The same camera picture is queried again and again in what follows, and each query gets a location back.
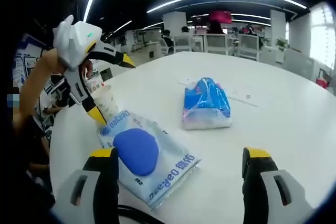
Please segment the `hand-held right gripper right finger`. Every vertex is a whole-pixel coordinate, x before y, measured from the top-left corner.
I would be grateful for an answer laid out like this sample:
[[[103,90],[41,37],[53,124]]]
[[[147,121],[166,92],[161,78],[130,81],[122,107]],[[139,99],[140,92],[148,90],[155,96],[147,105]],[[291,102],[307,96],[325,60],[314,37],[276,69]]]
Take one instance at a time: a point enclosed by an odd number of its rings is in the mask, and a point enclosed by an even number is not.
[[[313,213],[305,189],[267,151],[243,149],[242,178],[243,223],[304,223]]]

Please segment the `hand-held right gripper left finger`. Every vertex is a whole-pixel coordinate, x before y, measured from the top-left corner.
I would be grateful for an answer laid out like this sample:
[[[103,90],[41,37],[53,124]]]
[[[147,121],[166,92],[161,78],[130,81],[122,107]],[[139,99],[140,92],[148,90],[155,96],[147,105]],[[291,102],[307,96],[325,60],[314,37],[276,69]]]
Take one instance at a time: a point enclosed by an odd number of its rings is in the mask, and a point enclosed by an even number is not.
[[[118,223],[119,158],[116,148],[90,154],[61,184],[56,195],[60,223]]]

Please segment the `person's left hand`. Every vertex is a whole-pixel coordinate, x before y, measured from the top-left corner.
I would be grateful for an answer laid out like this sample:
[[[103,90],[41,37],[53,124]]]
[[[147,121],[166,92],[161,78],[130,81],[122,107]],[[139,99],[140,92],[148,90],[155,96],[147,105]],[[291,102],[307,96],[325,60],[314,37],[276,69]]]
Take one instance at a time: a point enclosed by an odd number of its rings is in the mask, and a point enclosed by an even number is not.
[[[64,74],[67,67],[61,62],[57,49],[44,50],[42,53],[42,66],[46,76],[50,77],[53,73]],[[84,77],[90,77],[93,71],[92,62],[90,60],[85,60],[79,67],[81,75]]]

